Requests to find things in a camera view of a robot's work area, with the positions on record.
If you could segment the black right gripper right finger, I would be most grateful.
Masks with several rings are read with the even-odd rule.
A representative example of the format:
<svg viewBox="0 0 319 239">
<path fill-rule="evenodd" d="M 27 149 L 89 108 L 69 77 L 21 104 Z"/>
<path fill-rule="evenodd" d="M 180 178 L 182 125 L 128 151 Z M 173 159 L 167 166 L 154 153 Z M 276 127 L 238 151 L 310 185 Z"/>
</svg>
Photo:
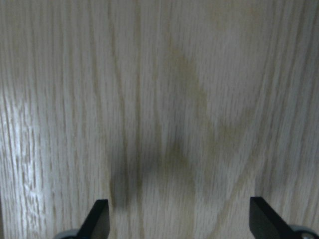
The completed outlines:
<svg viewBox="0 0 319 239">
<path fill-rule="evenodd" d="M 250 198 L 249 229 L 255 239 L 299 238 L 262 197 Z"/>
</svg>

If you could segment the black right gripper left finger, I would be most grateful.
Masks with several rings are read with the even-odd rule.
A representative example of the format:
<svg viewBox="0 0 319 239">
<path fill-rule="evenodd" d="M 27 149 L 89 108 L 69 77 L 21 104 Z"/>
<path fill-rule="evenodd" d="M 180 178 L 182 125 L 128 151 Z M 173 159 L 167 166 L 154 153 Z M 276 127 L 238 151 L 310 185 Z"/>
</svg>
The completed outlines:
<svg viewBox="0 0 319 239">
<path fill-rule="evenodd" d="M 107 239 L 110 233 L 109 203 L 97 200 L 79 229 L 77 239 Z"/>
</svg>

